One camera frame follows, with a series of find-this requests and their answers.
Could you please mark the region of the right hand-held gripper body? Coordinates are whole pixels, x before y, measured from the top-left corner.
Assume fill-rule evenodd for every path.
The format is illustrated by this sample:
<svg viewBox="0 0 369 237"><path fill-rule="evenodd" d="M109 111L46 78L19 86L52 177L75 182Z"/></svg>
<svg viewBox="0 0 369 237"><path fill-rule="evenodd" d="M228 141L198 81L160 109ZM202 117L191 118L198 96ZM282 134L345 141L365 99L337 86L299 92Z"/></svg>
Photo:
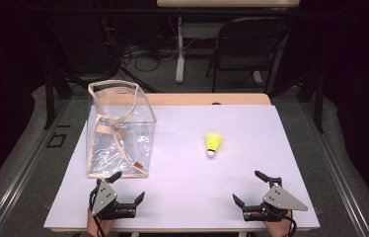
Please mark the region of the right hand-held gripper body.
<svg viewBox="0 0 369 237"><path fill-rule="evenodd" d="M261 204L250 206L243 204L245 221L279 222L289 210L308 210L306 204L283 189L280 177L260 177L260 179L269 184L269 191L262 197Z"/></svg>

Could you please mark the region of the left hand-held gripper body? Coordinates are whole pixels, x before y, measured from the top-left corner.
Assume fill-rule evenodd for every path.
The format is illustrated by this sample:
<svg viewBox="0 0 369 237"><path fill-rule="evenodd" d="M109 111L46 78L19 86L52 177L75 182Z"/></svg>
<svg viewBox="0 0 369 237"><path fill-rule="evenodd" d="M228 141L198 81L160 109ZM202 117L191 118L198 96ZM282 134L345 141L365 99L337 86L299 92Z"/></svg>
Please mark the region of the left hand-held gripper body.
<svg viewBox="0 0 369 237"><path fill-rule="evenodd" d="M97 186L91 192L90 210L93 217L100 220L134 218L135 203L120 203L117 192L111 186L110 179L98 180Z"/></svg>

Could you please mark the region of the clear plastic bag beige trim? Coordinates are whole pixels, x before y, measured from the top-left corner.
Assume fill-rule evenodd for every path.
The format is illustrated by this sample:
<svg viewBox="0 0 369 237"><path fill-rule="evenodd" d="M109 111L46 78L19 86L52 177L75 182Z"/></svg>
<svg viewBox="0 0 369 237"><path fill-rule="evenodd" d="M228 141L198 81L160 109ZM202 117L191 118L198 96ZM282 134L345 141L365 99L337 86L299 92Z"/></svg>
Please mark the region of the clear plastic bag beige trim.
<svg viewBox="0 0 369 237"><path fill-rule="evenodd" d="M126 178L146 178L157 122L146 94L123 80L95 82L88 91L88 175L107 178L120 172Z"/></svg>

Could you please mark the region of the yellow shuttlecock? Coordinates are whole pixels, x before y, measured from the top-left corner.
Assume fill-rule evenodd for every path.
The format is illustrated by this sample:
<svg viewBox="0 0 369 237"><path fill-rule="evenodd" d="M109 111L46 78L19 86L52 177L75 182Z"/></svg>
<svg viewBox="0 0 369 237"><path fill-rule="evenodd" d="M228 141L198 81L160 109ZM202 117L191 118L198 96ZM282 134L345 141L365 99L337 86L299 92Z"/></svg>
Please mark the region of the yellow shuttlecock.
<svg viewBox="0 0 369 237"><path fill-rule="evenodd" d="M206 134L206 155L209 158L213 158L215 156L216 150L223 140L223 136L219 133L209 132Z"/></svg>

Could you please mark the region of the person's left hand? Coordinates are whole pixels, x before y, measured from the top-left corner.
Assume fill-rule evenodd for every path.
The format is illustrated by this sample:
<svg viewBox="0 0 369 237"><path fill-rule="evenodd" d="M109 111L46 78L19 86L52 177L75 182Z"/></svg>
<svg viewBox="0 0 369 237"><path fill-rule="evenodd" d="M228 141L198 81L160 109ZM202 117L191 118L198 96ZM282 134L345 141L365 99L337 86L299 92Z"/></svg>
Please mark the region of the person's left hand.
<svg viewBox="0 0 369 237"><path fill-rule="evenodd" d="M88 210L86 232L89 232L91 234L100 234L100 230L103 230L104 233L109 234L113 224L114 219L100 220L98 217L92 215L91 210Z"/></svg>

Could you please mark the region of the person's right hand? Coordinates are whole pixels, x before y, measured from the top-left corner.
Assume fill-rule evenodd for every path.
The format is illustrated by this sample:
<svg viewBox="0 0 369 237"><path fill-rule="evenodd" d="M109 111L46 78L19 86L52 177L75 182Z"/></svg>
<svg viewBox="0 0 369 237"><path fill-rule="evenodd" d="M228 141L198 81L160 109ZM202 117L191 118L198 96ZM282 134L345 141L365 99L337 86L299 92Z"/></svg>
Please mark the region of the person's right hand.
<svg viewBox="0 0 369 237"><path fill-rule="evenodd" d="M288 218L292 217L292 211L289 210L286 216ZM292 227L292 223L288 218L283 218L279 222L265 221L263 224L271 237L287 237Z"/></svg>

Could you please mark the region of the black folding chair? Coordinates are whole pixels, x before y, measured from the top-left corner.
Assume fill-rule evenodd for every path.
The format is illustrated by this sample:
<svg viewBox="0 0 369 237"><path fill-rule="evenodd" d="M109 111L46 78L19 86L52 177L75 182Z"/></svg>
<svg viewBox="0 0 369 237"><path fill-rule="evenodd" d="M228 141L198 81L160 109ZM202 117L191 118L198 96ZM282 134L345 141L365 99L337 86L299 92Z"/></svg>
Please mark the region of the black folding chair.
<svg viewBox="0 0 369 237"><path fill-rule="evenodd" d="M290 23L282 18L242 17L229 21L219 30L206 72L213 70L212 92L217 72L267 72L267 91L279 45L288 36Z"/></svg>

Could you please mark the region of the white-legged desk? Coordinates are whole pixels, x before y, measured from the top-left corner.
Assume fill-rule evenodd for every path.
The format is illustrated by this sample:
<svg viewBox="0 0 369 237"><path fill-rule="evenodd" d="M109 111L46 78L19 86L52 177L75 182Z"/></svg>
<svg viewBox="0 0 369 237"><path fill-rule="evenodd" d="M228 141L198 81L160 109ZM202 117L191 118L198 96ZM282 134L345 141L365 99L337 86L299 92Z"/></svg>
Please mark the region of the white-legged desk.
<svg viewBox="0 0 369 237"><path fill-rule="evenodd" d="M157 0L157 6L166 9L184 10L195 8L196 10L235 10L237 8L297 8L300 0ZM178 17L178 63L176 82L183 83L185 78L185 45L184 39L214 39L221 27L220 23L188 23L182 17Z"/></svg>

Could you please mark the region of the metal floor rail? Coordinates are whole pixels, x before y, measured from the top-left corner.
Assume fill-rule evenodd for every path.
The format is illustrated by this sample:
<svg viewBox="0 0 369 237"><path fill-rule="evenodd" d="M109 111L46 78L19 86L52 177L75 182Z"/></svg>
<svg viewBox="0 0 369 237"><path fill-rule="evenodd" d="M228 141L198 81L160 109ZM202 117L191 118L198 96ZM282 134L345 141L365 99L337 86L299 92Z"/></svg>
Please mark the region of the metal floor rail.
<svg viewBox="0 0 369 237"><path fill-rule="evenodd" d="M369 237L369 225L361 210L359 203L349 187L347 180L345 179L339 164L336 160L331 146L324 133L321 133L315 124L314 110L308 103L301 103L301 108L304 115L307 117L307 121L313 131L315 137L318 139L322 150L325 153L325 163L332 177L334 185L340 196L340 199L344 205L344 208L352 222L352 225L356 231L358 237Z"/></svg>
<svg viewBox="0 0 369 237"><path fill-rule="evenodd" d="M59 100L54 118L47 124L45 103L37 99L31 120L0 168L0 230L20 198L39 158L64 116L69 100Z"/></svg>

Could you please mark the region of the black frame post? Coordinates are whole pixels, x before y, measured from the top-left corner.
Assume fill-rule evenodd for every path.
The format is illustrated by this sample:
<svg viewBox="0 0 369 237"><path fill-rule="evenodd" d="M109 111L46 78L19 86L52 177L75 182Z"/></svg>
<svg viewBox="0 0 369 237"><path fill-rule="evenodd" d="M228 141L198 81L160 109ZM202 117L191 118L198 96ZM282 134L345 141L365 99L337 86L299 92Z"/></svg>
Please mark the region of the black frame post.
<svg viewBox="0 0 369 237"><path fill-rule="evenodd" d="M52 74L50 72L46 75L45 80L45 101L46 101L46 123L44 128L49 129L54 121L54 95Z"/></svg>

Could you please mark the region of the black frame crossbar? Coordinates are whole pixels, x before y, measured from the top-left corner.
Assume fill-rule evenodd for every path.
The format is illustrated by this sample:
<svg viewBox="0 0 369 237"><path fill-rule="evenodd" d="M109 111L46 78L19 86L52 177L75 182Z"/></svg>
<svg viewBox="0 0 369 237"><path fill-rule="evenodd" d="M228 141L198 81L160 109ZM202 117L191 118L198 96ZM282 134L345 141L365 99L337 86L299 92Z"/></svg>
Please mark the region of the black frame crossbar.
<svg viewBox="0 0 369 237"><path fill-rule="evenodd" d="M87 15L119 15L138 16L190 16L190 17L220 17L220 16L255 16L255 17L293 17L293 18L326 18L338 17L345 10L337 11L269 11L269 10L220 10L220 9L57 9L57 8L23 8L32 14L87 14Z"/></svg>

